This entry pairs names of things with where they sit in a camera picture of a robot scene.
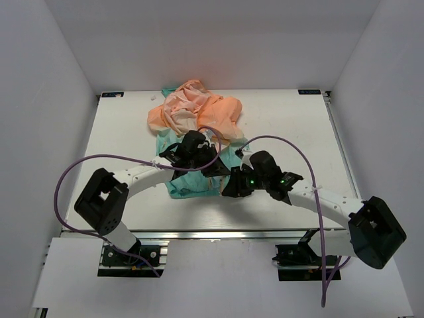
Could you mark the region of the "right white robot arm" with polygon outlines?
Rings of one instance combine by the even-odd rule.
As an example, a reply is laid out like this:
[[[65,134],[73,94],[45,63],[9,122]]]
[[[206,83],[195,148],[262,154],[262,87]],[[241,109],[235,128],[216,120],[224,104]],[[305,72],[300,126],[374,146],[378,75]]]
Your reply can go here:
[[[407,235],[383,199],[349,198],[313,187],[301,175],[284,172],[267,151],[245,156],[242,165],[231,168],[225,197],[240,198],[264,190],[276,201],[320,213],[342,228],[310,230],[300,240],[299,255],[307,264],[323,256],[350,256],[374,269],[382,269]]]

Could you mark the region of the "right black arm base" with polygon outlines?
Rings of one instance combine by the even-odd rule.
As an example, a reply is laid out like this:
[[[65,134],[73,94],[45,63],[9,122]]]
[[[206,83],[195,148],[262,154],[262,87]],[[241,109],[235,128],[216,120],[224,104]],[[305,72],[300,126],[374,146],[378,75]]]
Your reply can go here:
[[[276,245],[276,255],[272,258],[278,271],[280,282],[321,281],[322,260],[312,251],[308,243],[318,229],[308,230],[296,244]]]

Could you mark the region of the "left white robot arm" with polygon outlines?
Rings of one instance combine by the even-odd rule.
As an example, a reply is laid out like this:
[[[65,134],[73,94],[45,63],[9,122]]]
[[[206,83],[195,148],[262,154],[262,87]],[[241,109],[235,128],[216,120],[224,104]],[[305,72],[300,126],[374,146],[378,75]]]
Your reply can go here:
[[[191,130],[182,141],[169,145],[151,162],[120,172],[100,168],[85,185],[74,210],[97,235],[118,248],[119,259],[125,264],[134,264],[139,259],[141,243],[122,222],[127,201],[188,172],[199,171],[206,178],[230,175],[219,157],[220,149],[203,133]]]

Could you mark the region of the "orange and teal jacket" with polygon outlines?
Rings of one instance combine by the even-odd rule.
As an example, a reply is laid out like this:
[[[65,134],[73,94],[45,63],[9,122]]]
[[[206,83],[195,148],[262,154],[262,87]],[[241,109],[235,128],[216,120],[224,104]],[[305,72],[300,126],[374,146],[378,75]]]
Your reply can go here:
[[[164,102],[148,112],[147,124],[156,135],[156,152],[181,142],[190,130],[208,126],[220,133],[222,151],[220,159],[231,168],[240,164],[235,150],[246,142],[243,131],[237,126],[242,103],[234,97],[217,95],[192,79],[165,95]],[[170,197],[218,196],[229,181],[228,176],[206,178],[200,171],[166,183]]]

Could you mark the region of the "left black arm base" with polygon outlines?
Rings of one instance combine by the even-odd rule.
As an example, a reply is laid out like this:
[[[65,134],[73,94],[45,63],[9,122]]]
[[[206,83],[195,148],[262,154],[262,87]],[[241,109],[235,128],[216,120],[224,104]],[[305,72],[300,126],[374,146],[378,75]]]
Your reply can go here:
[[[159,278],[163,274],[166,265],[168,245],[165,243],[142,243],[138,255],[147,260],[157,274],[140,258],[118,253],[105,244],[101,251],[97,276],[108,278]]]

